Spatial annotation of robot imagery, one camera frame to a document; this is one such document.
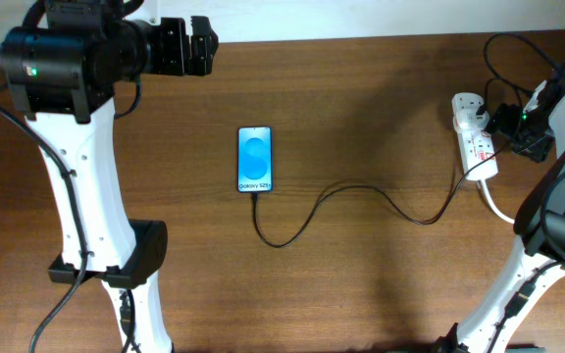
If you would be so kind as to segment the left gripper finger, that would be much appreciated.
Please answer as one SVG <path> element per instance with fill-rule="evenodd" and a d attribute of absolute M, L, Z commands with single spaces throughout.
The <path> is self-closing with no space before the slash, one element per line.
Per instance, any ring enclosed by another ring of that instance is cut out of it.
<path fill-rule="evenodd" d="M 213 70 L 213 54 L 207 51 L 191 53 L 186 73 L 189 76 L 207 76 Z"/>
<path fill-rule="evenodd" d="M 192 16 L 191 27 L 192 53 L 215 54 L 219 48 L 219 37 L 212 29 L 210 19 L 204 16 Z"/>

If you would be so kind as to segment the blue Samsung Galaxy smartphone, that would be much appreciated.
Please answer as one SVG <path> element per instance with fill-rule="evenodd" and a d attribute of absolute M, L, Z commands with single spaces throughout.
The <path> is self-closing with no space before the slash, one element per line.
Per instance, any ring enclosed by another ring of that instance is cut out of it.
<path fill-rule="evenodd" d="M 237 191 L 270 192 L 273 182 L 273 141 L 269 126 L 241 127 L 237 132 Z"/>

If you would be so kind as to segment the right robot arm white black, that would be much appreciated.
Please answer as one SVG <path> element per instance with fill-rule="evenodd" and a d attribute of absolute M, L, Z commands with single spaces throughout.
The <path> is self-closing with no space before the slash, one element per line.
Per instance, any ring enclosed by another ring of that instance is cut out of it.
<path fill-rule="evenodd" d="M 513 218 L 507 263 L 483 302 L 433 346 L 435 352 L 506 352 L 509 341 L 541 297 L 565 277 L 565 63 L 530 95 L 525 107 L 501 105 L 489 115 L 482 97 L 452 100 L 466 178 L 483 184 L 497 172 L 491 135 L 508 137 L 514 153 L 534 162 L 550 150 L 555 163 Z"/>

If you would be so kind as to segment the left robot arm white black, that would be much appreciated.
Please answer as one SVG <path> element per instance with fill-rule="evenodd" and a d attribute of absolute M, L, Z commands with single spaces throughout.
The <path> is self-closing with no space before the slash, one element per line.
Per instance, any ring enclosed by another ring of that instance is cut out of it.
<path fill-rule="evenodd" d="M 38 1 L 0 46 L 22 129 L 43 155 L 63 248 L 52 281 L 99 279 L 127 352 L 171 352 L 159 272 L 168 230 L 125 211 L 114 152 L 115 86 L 145 75 L 206 76 L 219 38 L 204 16 L 164 17 L 157 2 Z"/>

